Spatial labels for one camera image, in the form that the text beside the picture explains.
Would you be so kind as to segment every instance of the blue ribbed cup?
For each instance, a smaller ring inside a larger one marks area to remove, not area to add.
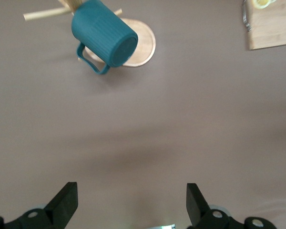
[[[100,0],[84,2],[76,10],[71,28],[74,37],[81,42],[77,49],[79,58],[98,74],[123,65],[138,43],[138,35]],[[85,46],[105,62],[101,71],[83,56]]]

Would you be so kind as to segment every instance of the lemon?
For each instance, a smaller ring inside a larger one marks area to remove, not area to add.
[[[276,0],[252,0],[252,3],[255,8],[257,9],[263,9],[269,6],[272,2],[275,2]]]

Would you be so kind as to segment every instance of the screw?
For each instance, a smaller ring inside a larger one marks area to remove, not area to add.
[[[37,215],[38,215],[38,212],[34,211],[34,212],[31,212],[30,214],[28,214],[28,217],[29,218],[33,218],[33,217],[35,217]]]
[[[213,216],[216,218],[222,218],[223,214],[221,214],[219,211],[213,211]]]
[[[252,224],[259,227],[259,228],[262,228],[264,226],[262,221],[260,221],[259,219],[252,220]]]

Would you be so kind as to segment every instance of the mug handle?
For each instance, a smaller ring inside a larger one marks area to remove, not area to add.
[[[108,70],[110,69],[110,66],[108,64],[105,64],[103,69],[100,71],[93,63],[91,63],[89,60],[87,60],[82,52],[84,51],[85,45],[83,43],[80,43],[80,45],[77,48],[77,56],[81,58],[83,61],[85,61],[97,74],[106,74]]]

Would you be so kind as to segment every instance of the gray tabletop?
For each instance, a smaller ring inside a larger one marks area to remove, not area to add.
[[[241,0],[104,0],[148,24],[153,58],[96,75],[55,0],[0,1],[0,215],[77,181],[67,228],[190,225],[186,183],[286,229],[286,46],[248,51]]]

